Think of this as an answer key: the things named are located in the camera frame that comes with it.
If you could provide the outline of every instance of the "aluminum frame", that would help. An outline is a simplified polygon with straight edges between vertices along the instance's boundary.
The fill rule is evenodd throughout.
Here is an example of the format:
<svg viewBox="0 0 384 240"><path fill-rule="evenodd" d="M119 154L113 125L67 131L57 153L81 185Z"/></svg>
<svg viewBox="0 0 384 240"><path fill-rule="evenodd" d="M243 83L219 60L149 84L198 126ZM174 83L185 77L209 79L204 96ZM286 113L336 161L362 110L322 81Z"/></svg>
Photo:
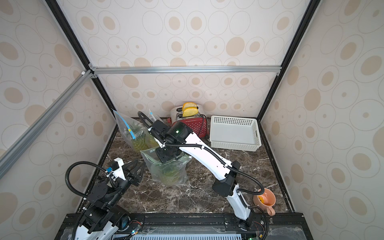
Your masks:
<svg viewBox="0 0 384 240"><path fill-rule="evenodd" d="M90 79L92 71L87 70L80 75L56 101L28 128L25 133L4 153L0 159L0 179L7 173L12 165L20 158L25 150L33 143L40 133L51 123L54 117L64 108L69 100Z"/></svg>
<svg viewBox="0 0 384 240"><path fill-rule="evenodd" d="M90 69L89 67L89 59L84 52L83 48L81 47L81 44L79 40L76 38L75 33L73 32L70 24L68 23L68 20L65 18L65 15L63 11L61 10L58 1L56 0L45 0L48 8L51 10L52 15L56 19L57 23L60 25L63 33L67 37L69 43L71 44L73 50L79 57L81 63L83 64L84 68L86 70ZM102 85L101 81L97 76L92 77L92 81L95 84L97 90L99 91L101 97L104 99L104 102L107 104L109 110L113 114L113 110L116 110L115 106L113 105L113 102L111 101L108 93L106 92L104 86Z"/></svg>
<svg viewBox="0 0 384 240"><path fill-rule="evenodd" d="M288 51L283 59L283 62L281 64L281 71L280 73L275 77L275 80L272 83L271 88L269 89L269 92L264 100L264 103L262 107L260 108L259 115L257 116L258 120L261 120L270 105L273 96L275 95L277 88L279 87L279 84L281 80L284 77L285 72L287 71L293 56L295 55L296 51L298 51L301 40L304 37L304 34L307 31L307 28L309 24L311 23L311 20L313 19L313 15L316 13L318 6L322 0L311 0L308 4L307 10L305 11L303 18L301 19L301 22L299 24L299 27L295 33L295 36L292 39L292 42L288 48Z"/></svg>
<svg viewBox="0 0 384 240"><path fill-rule="evenodd" d="M187 66L187 67L128 67L128 68L91 68L95 74L132 74L132 73L255 73L276 72L280 65L263 66Z"/></svg>

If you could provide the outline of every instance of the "plastic bag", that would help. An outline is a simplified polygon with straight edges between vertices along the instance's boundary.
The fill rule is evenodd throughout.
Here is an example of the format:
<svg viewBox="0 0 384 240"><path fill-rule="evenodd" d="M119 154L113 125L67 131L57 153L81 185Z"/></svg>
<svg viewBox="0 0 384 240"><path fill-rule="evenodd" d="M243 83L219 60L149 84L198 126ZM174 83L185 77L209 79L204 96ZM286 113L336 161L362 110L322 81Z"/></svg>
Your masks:
<svg viewBox="0 0 384 240"><path fill-rule="evenodd" d="M155 122L156 120L160 120L160 121L164 122L157 114L153 114L150 109L148 109L148 118L152 122ZM147 146L149 148L159 146L159 144L156 142L155 138L149 132L146 132L145 143L147 144Z"/></svg>
<svg viewBox="0 0 384 240"><path fill-rule="evenodd" d="M149 149L146 144L146 135L149 135L149 133L146 134L147 129L143 126L143 124L122 113L117 111L113 112L124 141L137 153L141 150Z"/></svg>
<svg viewBox="0 0 384 240"><path fill-rule="evenodd" d="M165 186L175 186L184 184L188 180L185 166L192 157L184 152L166 163L162 163L155 151L156 147L141 151L141 155L151 172L152 179Z"/></svg>

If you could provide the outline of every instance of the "mug handle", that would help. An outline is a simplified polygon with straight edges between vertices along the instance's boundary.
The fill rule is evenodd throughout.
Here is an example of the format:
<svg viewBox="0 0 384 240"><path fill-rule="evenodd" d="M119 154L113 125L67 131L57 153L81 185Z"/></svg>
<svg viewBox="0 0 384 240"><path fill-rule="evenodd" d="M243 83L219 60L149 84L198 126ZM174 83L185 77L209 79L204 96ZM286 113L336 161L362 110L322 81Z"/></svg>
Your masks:
<svg viewBox="0 0 384 240"><path fill-rule="evenodd" d="M275 210L272 207L266 209L269 216L274 216L276 214Z"/></svg>

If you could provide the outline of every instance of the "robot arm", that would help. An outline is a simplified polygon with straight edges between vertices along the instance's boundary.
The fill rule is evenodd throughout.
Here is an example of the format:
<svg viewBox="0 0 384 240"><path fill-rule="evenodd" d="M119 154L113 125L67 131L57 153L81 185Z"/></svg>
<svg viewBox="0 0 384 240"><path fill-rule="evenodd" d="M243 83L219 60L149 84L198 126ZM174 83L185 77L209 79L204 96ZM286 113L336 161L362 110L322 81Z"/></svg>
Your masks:
<svg viewBox="0 0 384 240"><path fill-rule="evenodd" d="M89 194L77 191L69 181L71 170L79 164L88 164L106 173L104 177L96 177ZM124 164L121 158L112 161L107 169L86 161L69 166L65 174L68 188L89 202L75 223L71 240L108 240L116 231L129 227L128 213L117 203L131 185L139 185L144 167L145 163L139 163L138 159Z"/></svg>
<svg viewBox="0 0 384 240"><path fill-rule="evenodd" d="M200 140L200 138L195 133L191 133L188 135L188 137L185 139L187 144L199 144L203 145L204 148L209 148L203 141ZM227 176L230 174L230 169L226 168L223 164L221 164L212 154L210 154L208 151L205 151L201 148L195 148L195 147L180 147L181 151L188 153L192 157L194 157L196 160L201 162L206 168L208 168L209 171L215 176L217 179L213 185L213 189L221 196L225 197L228 202L231 204L233 211L235 213L235 216L242 219L247 220L249 217L249 214L251 210L248 208L248 204L245 201L243 195L241 192L237 193L237 189L239 188L239 184L235 184L235 182L231 181L229 184L226 183L226 180L228 179ZM220 158L228 165L232 166L232 162L221 157Z"/></svg>
<svg viewBox="0 0 384 240"><path fill-rule="evenodd" d="M250 210L241 191L261 195L264 193L263 185L255 178L241 172L239 162L231 162L217 154L184 123L177 122L169 127L160 120L152 123L142 112L139 112L139 117L148 127L150 134L159 143L160 147L156 149L156 153L160 160L167 162L167 160L173 159L183 151L201 162L216 178L212 186L213 190L220 196L227 198L235 216L240 219L240 226L243 229L249 229L252 224L253 212ZM260 187L260 191L253 192L240 189L235 180L237 174L246 176L256 182Z"/></svg>

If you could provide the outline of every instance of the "storage basket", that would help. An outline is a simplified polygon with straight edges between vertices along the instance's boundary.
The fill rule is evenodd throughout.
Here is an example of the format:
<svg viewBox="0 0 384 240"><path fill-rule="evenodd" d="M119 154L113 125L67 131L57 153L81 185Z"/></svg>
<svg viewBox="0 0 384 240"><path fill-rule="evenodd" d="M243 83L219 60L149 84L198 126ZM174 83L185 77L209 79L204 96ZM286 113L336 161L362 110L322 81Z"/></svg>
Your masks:
<svg viewBox="0 0 384 240"><path fill-rule="evenodd" d="M261 145L257 120L212 116L211 147L255 152Z"/></svg>

